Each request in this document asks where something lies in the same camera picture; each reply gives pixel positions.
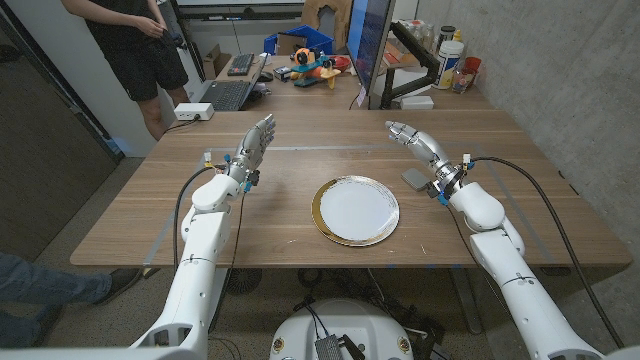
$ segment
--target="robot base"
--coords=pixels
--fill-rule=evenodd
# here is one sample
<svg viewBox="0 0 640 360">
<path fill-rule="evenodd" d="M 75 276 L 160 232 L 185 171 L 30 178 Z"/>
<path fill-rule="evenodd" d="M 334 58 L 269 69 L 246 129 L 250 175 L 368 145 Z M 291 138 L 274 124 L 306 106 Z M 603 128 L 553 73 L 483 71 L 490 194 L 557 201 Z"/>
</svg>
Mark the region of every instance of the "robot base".
<svg viewBox="0 0 640 360">
<path fill-rule="evenodd" d="M 407 333 L 377 307 L 353 299 L 323 300 L 310 306 L 327 327 L 329 335 L 335 334 L 338 338 L 347 335 L 366 359 L 413 359 Z M 318 334 L 324 338 L 324 329 L 319 321 L 316 322 Z M 318 359 L 314 346 L 315 325 L 306 308 L 285 320 L 276 331 L 273 341 L 271 360 Z M 352 359 L 345 347 L 341 347 L 340 352 L 343 359 Z"/>
</svg>

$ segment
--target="computer monitor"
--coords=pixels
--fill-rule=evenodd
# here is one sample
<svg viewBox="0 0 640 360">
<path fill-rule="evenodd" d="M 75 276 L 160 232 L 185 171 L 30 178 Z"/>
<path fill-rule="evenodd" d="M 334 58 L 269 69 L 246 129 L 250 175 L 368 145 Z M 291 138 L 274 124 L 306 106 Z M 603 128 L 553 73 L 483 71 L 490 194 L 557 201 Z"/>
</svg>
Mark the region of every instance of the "computer monitor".
<svg viewBox="0 0 640 360">
<path fill-rule="evenodd" d="M 378 76 L 395 3 L 395 0 L 353 0 L 347 51 L 367 95 Z"/>
</svg>

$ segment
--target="blue box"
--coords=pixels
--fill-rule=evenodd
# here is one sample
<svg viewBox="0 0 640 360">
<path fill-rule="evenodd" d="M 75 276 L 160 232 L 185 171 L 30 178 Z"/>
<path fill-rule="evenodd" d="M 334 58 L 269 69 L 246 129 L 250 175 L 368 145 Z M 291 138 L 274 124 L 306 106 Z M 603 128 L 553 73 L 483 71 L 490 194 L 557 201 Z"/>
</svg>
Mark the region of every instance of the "blue box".
<svg viewBox="0 0 640 360">
<path fill-rule="evenodd" d="M 302 35 L 307 37 L 307 48 L 318 48 L 326 55 L 333 54 L 333 38 L 329 37 L 309 25 L 302 25 L 297 28 L 287 30 L 285 34 Z M 264 39 L 264 52 L 271 55 L 276 54 L 276 41 L 278 35 L 271 35 Z"/>
</svg>

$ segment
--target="keyboard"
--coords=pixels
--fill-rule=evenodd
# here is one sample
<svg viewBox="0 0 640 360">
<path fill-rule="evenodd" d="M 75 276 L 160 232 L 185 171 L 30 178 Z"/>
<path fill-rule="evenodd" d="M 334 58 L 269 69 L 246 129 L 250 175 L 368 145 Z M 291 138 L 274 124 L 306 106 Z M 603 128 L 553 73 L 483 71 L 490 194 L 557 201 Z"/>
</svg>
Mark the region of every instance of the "keyboard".
<svg viewBox="0 0 640 360">
<path fill-rule="evenodd" d="M 225 83 L 224 90 L 220 97 L 213 103 L 216 111 L 235 111 L 238 110 L 238 103 L 242 101 L 247 91 L 248 82 L 233 81 Z"/>
<path fill-rule="evenodd" d="M 227 71 L 227 75 L 229 76 L 243 76 L 249 73 L 249 69 L 253 63 L 253 54 L 240 54 L 237 55 L 233 62 L 231 63 L 231 67 L 229 71 Z"/>
</svg>

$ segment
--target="person's hand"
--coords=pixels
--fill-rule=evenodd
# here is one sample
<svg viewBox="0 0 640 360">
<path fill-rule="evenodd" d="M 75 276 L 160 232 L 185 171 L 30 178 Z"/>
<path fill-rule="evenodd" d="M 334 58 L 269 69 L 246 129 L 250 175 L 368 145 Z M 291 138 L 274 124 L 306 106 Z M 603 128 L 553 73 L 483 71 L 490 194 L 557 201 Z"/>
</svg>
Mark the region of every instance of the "person's hand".
<svg viewBox="0 0 640 360">
<path fill-rule="evenodd" d="M 144 16 L 134 16 L 133 26 L 138 28 L 138 30 L 142 31 L 145 35 L 153 38 L 162 37 L 162 32 L 165 30 L 162 25 Z"/>
</svg>

